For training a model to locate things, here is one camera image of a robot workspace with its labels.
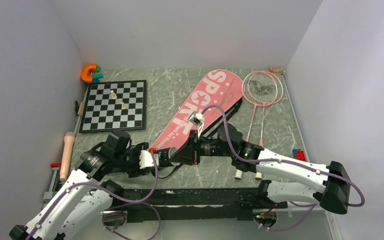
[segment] chessboard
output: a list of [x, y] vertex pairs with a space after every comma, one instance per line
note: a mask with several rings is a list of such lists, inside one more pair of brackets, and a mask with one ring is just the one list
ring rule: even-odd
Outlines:
[[90, 83], [79, 133], [145, 129], [146, 100], [146, 80]]

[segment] racket strings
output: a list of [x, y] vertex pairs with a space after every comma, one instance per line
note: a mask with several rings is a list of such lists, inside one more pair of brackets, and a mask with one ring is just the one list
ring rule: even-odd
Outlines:
[[278, 102], [280, 102], [282, 100], [282, 98], [284, 96], [284, 85], [282, 84], [282, 81], [279, 79], [279, 77], [276, 74], [271, 73], [271, 72], [269, 72], [269, 73], [276, 80], [277, 97], [276, 97], [276, 100], [273, 102], [273, 104], [277, 104]]
[[263, 72], [252, 73], [244, 81], [243, 95], [252, 104], [266, 106], [276, 100], [278, 86], [271, 75]]

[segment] pink racket cover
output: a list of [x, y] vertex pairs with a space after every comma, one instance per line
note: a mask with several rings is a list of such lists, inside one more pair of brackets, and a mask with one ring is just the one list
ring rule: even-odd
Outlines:
[[[220, 105], [224, 111], [227, 111], [241, 97], [242, 80], [240, 77], [227, 70], [209, 72], [198, 83], [151, 148], [158, 150], [175, 147], [179, 149], [188, 139], [190, 130], [197, 129], [189, 122], [191, 113], [201, 112], [207, 105], [212, 104]], [[204, 113], [204, 129], [221, 115], [216, 108], [207, 110]]]

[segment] racket handle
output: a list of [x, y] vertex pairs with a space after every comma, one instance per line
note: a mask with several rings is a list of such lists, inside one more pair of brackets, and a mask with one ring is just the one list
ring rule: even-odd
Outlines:
[[259, 181], [263, 180], [263, 174], [261, 172], [257, 172], [255, 174], [255, 180], [259, 180]]
[[65, 181], [69, 176], [70, 161], [72, 159], [73, 144], [76, 140], [74, 132], [67, 132], [64, 136], [64, 152], [62, 152], [61, 171], [59, 172], [59, 180]]
[[241, 170], [236, 170], [236, 174], [234, 175], [234, 179], [241, 180], [243, 172]]

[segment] white wall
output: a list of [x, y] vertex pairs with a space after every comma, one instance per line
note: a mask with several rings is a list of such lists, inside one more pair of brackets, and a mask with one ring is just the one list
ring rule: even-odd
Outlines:
[[286, 66], [322, 0], [54, 0], [104, 68]]
[[0, 0], [0, 239], [42, 207], [81, 100], [80, 54], [47, 0]]
[[384, 1], [324, 0], [286, 80], [310, 159], [342, 162], [365, 193], [344, 238], [384, 239]]

